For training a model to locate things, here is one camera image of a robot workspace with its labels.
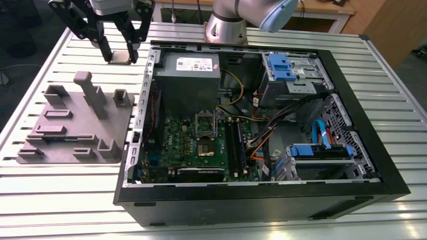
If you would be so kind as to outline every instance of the power cord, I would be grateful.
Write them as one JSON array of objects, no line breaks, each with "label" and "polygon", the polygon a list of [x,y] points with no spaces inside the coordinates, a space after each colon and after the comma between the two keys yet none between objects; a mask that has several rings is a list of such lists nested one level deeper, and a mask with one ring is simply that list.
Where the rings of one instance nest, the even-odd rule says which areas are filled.
[{"label": "power cord", "polygon": [[172,23],[176,23],[176,15],[175,15],[175,0],[172,0],[172,17],[171,17]]},{"label": "power cord", "polygon": [[304,18],[306,15],[306,4],[304,4],[304,0],[299,0],[300,1],[300,5],[302,5],[302,12],[299,13],[299,17]]},{"label": "power cord", "polygon": [[199,24],[203,25],[203,18],[202,18],[202,10],[200,10],[200,0],[198,1],[198,12],[199,12]]},{"label": "power cord", "polygon": [[16,68],[16,67],[39,67],[39,68],[42,68],[42,66],[38,65],[38,64],[16,64],[16,65],[11,65],[11,66],[7,66],[4,68],[0,68],[0,86],[4,87],[4,88],[11,87],[11,84],[12,84],[12,80],[11,79],[8,80],[7,83],[4,82],[4,78],[3,78],[4,70],[12,69],[12,68]]}]

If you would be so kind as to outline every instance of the motherboard chip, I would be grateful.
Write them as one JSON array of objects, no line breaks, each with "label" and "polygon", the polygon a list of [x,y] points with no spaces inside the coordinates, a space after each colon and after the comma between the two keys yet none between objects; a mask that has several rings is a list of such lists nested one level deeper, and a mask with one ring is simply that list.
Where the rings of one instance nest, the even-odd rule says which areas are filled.
[{"label": "motherboard chip", "polygon": [[215,141],[199,140],[198,141],[198,156],[208,157],[215,155]]}]

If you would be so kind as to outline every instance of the expansion slot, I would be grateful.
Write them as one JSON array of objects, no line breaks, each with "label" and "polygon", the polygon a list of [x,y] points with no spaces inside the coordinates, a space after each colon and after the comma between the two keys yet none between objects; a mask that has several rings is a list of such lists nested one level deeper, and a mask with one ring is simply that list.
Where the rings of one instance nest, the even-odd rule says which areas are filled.
[{"label": "expansion slot", "polygon": [[246,156],[246,144],[244,144],[244,140],[243,140],[243,131],[242,131],[242,124],[240,124],[240,119],[236,119],[235,122],[235,129],[238,131],[238,135],[236,135],[236,152],[238,152],[238,163],[239,163],[239,173],[242,174],[247,174],[247,156]]},{"label": "expansion slot", "polygon": [[239,118],[227,120],[226,144],[230,176],[236,178],[248,173],[243,128]]},{"label": "expansion slot", "polygon": [[228,156],[228,173],[230,177],[238,177],[238,165],[236,165],[236,148],[235,148],[235,138],[234,138],[234,122],[228,118],[226,123],[226,144],[227,144],[227,156]]}]

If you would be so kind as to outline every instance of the metal bracket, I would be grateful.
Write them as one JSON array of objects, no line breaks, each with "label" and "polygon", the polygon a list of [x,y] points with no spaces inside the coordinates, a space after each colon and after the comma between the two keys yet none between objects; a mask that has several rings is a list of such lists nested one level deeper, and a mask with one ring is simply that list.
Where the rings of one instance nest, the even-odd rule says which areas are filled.
[{"label": "metal bracket", "polygon": [[315,85],[308,80],[296,80],[286,82],[290,94],[316,94]]}]

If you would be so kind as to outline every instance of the aluminum table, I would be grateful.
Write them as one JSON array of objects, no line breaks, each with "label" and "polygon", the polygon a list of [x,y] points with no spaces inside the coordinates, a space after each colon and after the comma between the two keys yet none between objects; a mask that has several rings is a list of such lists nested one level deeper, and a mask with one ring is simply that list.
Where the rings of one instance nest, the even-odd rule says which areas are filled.
[{"label": "aluminum table", "polygon": [[[250,28],[251,45],[330,50],[378,131],[411,194],[335,220],[140,227],[114,206],[119,164],[20,165],[18,151],[47,102],[43,91],[74,84],[91,71],[106,93],[140,93],[150,40],[203,42],[203,26],[152,23],[134,65],[107,65],[99,49],[67,29],[0,134],[0,237],[118,239],[419,239],[427,237],[427,114],[373,43],[356,35]],[[106,23],[112,50],[126,50],[120,32]]]}]

